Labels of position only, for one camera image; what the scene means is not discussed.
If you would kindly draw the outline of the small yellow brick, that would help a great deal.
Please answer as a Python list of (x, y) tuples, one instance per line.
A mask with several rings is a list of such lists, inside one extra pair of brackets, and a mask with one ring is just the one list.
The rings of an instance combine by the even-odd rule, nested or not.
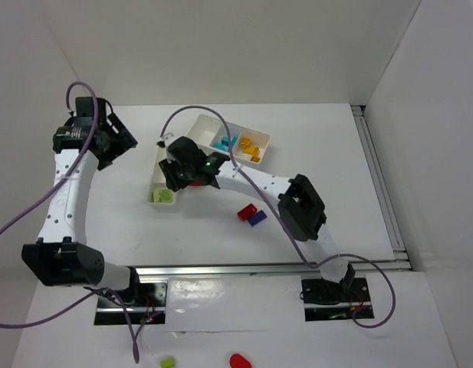
[(251, 140), (247, 137), (242, 137), (240, 139), (240, 147), (243, 149), (243, 150), (246, 150), (250, 145), (251, 145)]

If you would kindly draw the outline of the yellow curved striped brick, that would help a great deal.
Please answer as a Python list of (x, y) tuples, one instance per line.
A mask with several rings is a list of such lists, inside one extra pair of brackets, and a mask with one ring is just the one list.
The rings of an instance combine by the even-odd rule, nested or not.
[(249, 145), (244, 150), (245, 154), (249, 156), (249, 160), (253, 163), (259, 163), (261, 161), (264, 150), (258, 146)]

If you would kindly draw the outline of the narrow white divided tray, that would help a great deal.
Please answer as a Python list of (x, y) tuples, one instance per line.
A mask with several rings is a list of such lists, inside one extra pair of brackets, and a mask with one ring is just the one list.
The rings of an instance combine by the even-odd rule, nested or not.
[(168, 187), (166, 186), (166, 178), (163, 175), (163, 172), (159, 166), (159, 163), (165, 158), (166, 158), (166, 151), (164, 149), (157, 148), (156, 157), (155, 157), (154, 166), (153, 166), (153, 173), (149, 181), (149, 190), (146, 197), (146, 201), (151, 206), (168, 206), (168, 205), (175, 205), (176, 203), (176, 194), (172, 190), (170, 190), (173, 193), (173, 199), (174, 199), (172, 203), (153, 202), (152, 200), (153, 190), (168, 189)]

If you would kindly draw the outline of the wide white divided bin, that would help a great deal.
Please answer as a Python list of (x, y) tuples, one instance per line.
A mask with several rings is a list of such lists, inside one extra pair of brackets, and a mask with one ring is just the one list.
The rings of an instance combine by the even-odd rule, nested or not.
[(228, 134), (217, 117), (200, 114), (190, 128), (187, 137), (192, 139), (205, 153), (229, 154), (232, 149), (235, 159), (246, 166), (258, 169), (271, 141), (271, 136), (234, 123), (228, 123)]

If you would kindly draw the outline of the aluminium rail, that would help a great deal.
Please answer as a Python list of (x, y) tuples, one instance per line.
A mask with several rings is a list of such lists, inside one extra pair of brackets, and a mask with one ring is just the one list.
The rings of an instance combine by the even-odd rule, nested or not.
[(399, 229), (399, 224), (393, 209), (393, 204), (389, 197), (370, 129), (364, 115), (365, 107), (361, 105), (351, 105), (350, 108), (358, 134), (360, 136), (361, 144), (363, 146), (363, 151), (365, 153), (366, 161), (370, 170), (376, 196), (379, 200), (379, 207), (381, 209), (381, 213), (383, 214), (383, 219), (393, 252), (406, 253), (406, 247)]
[[(354, 270), (359, 272), (377, 271), (371, 264), (361, 261), (350, 262)], [(383, 271), (411, 271), (412, 266), (405, 257), (393, 261), (380, 261), (377, 265)], [(304, 264), (238, 264), (238, 265), (202, 265), (172, 267), (135, 267), (140, 278), (168, 278), (216, 275), (247, 275), (247, 274), (308, 274), (317, 272)]]

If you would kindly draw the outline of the aluminium right side rail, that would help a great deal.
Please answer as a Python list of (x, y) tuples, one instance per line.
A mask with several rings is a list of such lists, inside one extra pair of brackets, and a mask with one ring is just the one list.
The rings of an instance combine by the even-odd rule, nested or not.
[(406, 253), (406, 247), (399, 229), (399, 224), (393, 209), (393, 204), (389, 197), (370, 129), (364, 115), (365, 107), (361, 105), (351, 105), (350, 108), (358, 134), (360, 136), (361, 144), (363, 146), (363, 151), (365, 153), (366, 161), (370, 170), (376, 196), (379, 200), (379, 207), (381, 209), (381, 213), (383, 214), (383, 219), (393, 252)]

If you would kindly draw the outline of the long teal brick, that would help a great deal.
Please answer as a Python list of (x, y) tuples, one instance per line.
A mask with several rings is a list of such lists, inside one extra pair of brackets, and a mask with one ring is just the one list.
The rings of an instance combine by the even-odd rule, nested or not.
[(225, 152), (228, 152), (230, 149), (233, 149), (236, 147), (237, 142), (238, 142), (238, 136), (233, 136), (231, 139), (229, 139), (227, 136), (223, 136), (218, 142), (218, 147), (219, 149)]

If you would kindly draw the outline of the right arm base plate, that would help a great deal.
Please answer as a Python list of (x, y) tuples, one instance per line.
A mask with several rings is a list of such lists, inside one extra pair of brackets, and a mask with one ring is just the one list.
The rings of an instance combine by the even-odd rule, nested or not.
[(299, 298), (304, 303), (306, 322), (329, 320), (352, 320), (356, 312), (357, 320), (373, 319), (374, 312), (367, 281), (355, 278), (351, 288), (344, 294), (334, 289), (335, 284), (322, 278), (301, 280), (302, 291)]

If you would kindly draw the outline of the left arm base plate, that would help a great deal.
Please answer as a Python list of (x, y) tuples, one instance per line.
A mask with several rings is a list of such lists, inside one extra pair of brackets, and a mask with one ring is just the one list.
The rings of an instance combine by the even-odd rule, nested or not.
[[(118, 291), (133, 325), (161, 325), (166, 322), (167, 281), (137, 283), (134, 289)], [(98, 297), (96, 326), (126, 325), (122, 304), (112, 294)]]

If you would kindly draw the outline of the aluminium front rail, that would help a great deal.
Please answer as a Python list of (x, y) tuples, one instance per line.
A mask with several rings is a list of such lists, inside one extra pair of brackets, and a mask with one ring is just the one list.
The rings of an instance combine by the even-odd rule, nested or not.
[[(359, 272), (377, 271), (371, 264), (361, 261), (350, 262), (354, 270)], [(412, 266), (405, 257), (393, 261), (380, 261), (377, 265), (383, 271), (411, 271)], [(308, 274), (317, 272), (304, 264), (238, 264), (238, 265), (202, 265), (172, 267), (135, 267), (140, 278), (168, 278), (216, 275), (247, 275), (247, 274)]]

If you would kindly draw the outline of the red brick by purple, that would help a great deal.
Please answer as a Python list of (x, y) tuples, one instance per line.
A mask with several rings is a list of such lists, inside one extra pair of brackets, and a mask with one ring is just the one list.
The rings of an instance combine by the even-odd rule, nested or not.
[(245, 222), (249, 218), (251, 218), (257, 212), (257, 208), (253, 204), (248, 204), (239, 212), (237, 212), (237, 217), (242, 221)]

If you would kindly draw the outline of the lone lime brick front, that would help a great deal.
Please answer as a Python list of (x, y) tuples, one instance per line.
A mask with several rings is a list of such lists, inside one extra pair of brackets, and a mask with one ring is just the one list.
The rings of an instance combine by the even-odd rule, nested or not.
[(161, 189), (158, 194), (158, 200), (161, 203), (172, 203), (173, 193), (169, 189)]

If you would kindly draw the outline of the lime brick on foreground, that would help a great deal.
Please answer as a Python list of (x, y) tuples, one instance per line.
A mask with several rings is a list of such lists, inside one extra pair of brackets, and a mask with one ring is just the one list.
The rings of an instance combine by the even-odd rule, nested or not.
[(159, 362), (160, 368), (174, 368), (176, 365), (175, 360), (172, 356), (169, 356)]

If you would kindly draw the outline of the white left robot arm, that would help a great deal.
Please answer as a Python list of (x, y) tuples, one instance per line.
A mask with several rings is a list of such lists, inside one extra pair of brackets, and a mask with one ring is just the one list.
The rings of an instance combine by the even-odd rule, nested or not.
[(98, 97), (78, 97), (76, 110), (53, 136), (54, 184), (48, 212), (37, 240), (26, 244), (21, 258), (46, 287), (104, 288), (132, 305), (140, 293), (136, 271), (105, 261), (87, 246), (86, 214), (94, 174), (106, 169), (137, 141)]

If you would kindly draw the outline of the red rounded foreground piece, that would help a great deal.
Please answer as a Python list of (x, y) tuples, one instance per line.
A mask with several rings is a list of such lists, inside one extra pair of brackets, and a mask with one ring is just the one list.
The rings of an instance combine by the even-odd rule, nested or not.
[(240, 353), (234, 353), (229, 358), (231, 368), (252, 368), (251, 362)]

